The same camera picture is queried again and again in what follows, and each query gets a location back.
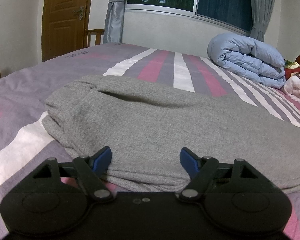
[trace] white blanket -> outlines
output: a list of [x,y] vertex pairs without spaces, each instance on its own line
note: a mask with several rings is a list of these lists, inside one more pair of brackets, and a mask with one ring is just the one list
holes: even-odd
[[300,102],[300,78],[297,75],[289,78],[282,87],[282,92]]

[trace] bed sheet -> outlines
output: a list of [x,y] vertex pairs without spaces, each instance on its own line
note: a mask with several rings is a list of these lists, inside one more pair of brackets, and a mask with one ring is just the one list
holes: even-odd
[[[42,126],[47,115],[44,100],[54,90],[88,74],[125,75],[213,97],[234,94],[300,127],[300,103],[279,90],[219,68],[206,58],[124,43],[98,45],[0,79],[0,202],[46,158],[71,161]],[[107,185],[118,190],[115,185]],[[300,240],[300,191],[288,196],[294,209],[285,232]],[[0,216],[0,239],[6,234]]]

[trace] light blue quilt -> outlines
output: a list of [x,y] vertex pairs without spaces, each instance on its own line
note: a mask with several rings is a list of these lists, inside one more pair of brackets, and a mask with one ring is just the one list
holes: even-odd
[[209,42],[207,54],[216,65],[265,86],[280,89],[286,81],[281,54],[253,38],[219,34]]

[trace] white window frame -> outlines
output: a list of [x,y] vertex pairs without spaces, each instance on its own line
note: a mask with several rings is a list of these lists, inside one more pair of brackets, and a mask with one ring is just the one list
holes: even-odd
[[125,4],[125,11],[127,12],[150,12],[150,13],[157,13],[157,14],[165,14],[165,15],[174,15],[179,17],[188,17],[193,20],[200,20],[200,21],[206,21],[215,25],[219,25],[223,28],[226,28],[231,31],[235,31],[237,33],[249,36],[250,32],[247,32],[246,30],[240,29],[234,25],[231,25],[229,23],[225,23],[222,21],[219,21],[217,19],[213,19],[207,16],[198,15],[197,14],[197,6],[198,6],[198,0],[194,0],[194,6],[193,11],[185,11],[181,9],[176,8],[170,8],[170,7],[164,7],[164,6],[157,6],[157,5],[147,5],[147,4],[131,4],[127,3]]

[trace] door panel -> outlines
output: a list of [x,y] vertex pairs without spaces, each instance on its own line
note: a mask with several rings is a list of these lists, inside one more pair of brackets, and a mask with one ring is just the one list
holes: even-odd
[[[42,15],[42,61],[82,49],[91,0],[45,0]],[[82,20],[79,9],[83,7]]]

